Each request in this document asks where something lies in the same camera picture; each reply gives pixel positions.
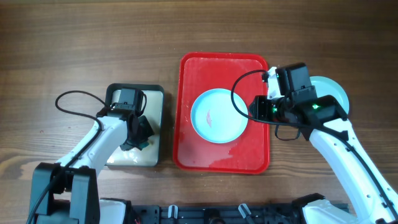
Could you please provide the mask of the yellow green scrubbing sponge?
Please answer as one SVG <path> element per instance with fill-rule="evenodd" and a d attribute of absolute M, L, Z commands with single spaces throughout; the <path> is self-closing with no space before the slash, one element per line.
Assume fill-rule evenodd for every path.
<path fill-rule="evenodd" d="M 140 143 L 137 148 L 141 151 L 149 145 L 150 145 L 150 143 L 148 141 L 145 141 L 145 142 Z"/>

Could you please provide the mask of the light blue plate red stain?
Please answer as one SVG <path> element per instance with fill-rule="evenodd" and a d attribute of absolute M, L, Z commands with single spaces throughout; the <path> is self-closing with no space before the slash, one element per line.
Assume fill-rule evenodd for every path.
<path fill-rule="evenodd" d="M 195 132 L 217 144 L 234 141 L 248 125 L 248 109 L 243 99 L 223 88 L 202 93 L 193 103 L 190 119 Z"/>

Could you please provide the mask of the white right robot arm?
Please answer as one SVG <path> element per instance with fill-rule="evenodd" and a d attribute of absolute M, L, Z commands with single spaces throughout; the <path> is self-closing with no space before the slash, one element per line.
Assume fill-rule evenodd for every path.
<path fill-rule="evenodd" d="M 249 106 L 258 123 L 297 128 L 325 158 L 360 223 L 397 223 L 397 193 L 358 141 L 348 115 L 331 95 L 293 101 L 255 96 Z"/>

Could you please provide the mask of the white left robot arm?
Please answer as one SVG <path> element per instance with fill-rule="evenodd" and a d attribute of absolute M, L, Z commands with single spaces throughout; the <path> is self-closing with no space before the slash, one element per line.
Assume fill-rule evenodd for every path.
<path fill-rule="evenodd" d="M 154 132 L 142 109 L 118 103 L 94 120 L 71 152 L 34 169 L 28 223 L 136 222 L 130 201 L 99 197 L 97 176 L 118 147 L 142 149 Z"/>

